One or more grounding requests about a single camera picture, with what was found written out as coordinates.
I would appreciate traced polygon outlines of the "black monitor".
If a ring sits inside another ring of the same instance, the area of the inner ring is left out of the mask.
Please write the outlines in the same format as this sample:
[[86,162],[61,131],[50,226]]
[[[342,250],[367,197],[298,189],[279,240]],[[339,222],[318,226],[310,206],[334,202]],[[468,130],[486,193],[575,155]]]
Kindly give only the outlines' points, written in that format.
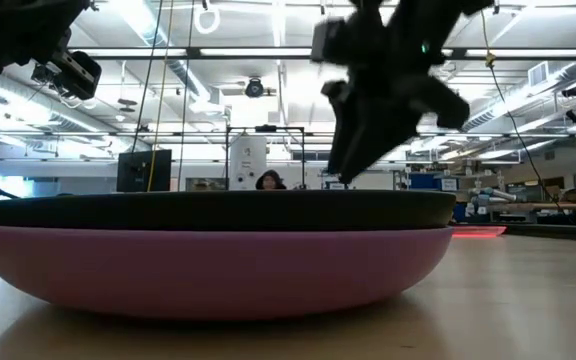
[[122,153],[118,157],[116,191],[169,191],[171,165],[171,150]]

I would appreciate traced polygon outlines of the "black stand frame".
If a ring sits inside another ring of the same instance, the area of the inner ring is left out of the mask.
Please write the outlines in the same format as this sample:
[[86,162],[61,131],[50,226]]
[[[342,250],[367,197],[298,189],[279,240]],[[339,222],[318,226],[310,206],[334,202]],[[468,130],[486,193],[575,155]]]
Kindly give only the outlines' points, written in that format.
[[226,181],[226,189],[229,189],[229,150],[230,144],[234,138],[240,135],[252,135],[252,136],[261,136],[267,137],[268,134],[277,134],[280,133],[285,135],[286,137],[291,137],[294,132],[298,132],[301,135],[299,143],[302,147],[301,153],[301,184],[299,186],[300,189],[306,188],[306,161],[305,161],[305,129],[303,127],[279,127],[275,125],[260,125],[255,127],[231,127],[227,126],[225,131],[225,168],[224,168],[224,175]]

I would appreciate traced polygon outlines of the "mauve pink plastic plate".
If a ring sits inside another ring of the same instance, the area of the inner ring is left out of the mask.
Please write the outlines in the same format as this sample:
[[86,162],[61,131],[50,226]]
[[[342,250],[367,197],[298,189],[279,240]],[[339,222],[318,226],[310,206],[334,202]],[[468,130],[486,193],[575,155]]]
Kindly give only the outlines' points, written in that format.
[[96,313],[260,320],[387,299],[442,260],[449,227],[208,232],[0,226],[0,277],[49,303]]

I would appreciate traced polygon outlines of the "person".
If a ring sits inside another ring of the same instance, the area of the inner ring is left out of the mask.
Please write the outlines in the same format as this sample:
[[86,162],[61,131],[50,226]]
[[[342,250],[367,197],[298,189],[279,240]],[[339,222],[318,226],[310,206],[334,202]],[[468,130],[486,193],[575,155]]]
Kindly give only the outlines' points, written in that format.
[[282,178],[275,170],[265,171],[255,183],[256,190],[286,190]]

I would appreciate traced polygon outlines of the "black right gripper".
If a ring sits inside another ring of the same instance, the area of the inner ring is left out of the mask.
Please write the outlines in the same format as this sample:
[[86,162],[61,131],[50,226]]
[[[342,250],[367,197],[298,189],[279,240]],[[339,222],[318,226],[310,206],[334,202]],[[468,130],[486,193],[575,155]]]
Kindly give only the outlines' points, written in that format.
[[321,89],[336,121],[328,172],[345,184],[414,137],[423,115],[435,114],[448,129],[470,116],[468,103],[430,74],[446,62],[442,48],[470,0],[399,0],[388,21],[384,0],[351,2],[347,25],[362,50],[349,63],[350,84],[328,81]]

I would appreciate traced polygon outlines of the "black table frame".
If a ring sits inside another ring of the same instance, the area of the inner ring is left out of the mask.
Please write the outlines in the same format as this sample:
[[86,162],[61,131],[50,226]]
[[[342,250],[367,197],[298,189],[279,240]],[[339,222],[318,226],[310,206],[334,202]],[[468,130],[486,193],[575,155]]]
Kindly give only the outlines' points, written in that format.
[[576,225],[509,224],[505,234],[576,241]]

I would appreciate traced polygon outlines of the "translucent pink plastic plate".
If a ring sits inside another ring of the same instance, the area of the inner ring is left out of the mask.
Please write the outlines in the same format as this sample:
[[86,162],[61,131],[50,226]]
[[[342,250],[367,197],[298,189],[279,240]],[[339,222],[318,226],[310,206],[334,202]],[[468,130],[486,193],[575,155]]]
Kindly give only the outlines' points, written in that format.
[[491,225],[459,225],[453,227],[454,238],[496,238],[502,236],[506,226]]

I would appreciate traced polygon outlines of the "round black ceiling device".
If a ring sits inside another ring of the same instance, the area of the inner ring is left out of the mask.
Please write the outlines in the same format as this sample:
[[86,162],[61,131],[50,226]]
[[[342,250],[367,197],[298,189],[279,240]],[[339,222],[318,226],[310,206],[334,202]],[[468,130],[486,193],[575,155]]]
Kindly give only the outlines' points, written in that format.
[[246,85],[244,94],[249,98],[259,98],[264,95],[265,88],[262,80],[258,77],[252,77]]

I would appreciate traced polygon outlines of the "white cylindrical tank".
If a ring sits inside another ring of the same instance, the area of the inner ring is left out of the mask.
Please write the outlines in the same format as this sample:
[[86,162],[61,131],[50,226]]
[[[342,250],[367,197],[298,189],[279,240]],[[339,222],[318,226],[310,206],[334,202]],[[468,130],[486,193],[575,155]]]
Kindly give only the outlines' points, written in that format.
[[266,138],[237,136],[230,144],[229,158],[229,189],[255,190],[257,180],[267,168]]

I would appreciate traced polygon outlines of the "blue bin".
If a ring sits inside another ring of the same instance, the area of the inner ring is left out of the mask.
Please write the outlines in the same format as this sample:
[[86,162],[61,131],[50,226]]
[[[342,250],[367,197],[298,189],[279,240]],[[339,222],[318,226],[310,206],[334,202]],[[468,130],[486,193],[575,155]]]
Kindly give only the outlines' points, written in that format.
[[455,192],[459,189],[457,178],[445,177],[438,173],[411,173],[408,175],[410,189]]

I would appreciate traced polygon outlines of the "black overhead gantry bar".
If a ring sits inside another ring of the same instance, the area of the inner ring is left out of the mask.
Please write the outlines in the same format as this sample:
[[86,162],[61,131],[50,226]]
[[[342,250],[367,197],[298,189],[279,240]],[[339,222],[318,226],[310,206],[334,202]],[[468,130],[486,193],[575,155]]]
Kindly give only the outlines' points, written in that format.
[[[151,50],[146,47],[72,47],[70,51],[83,51],[98,60],[147,60],[162,59],[289,59],[308,60],[309,47],[171,47]],[[576,60],[576,48],[444,48],[442,53],[448,60],[484,60],[488,53],[499,61],[566,61]]]

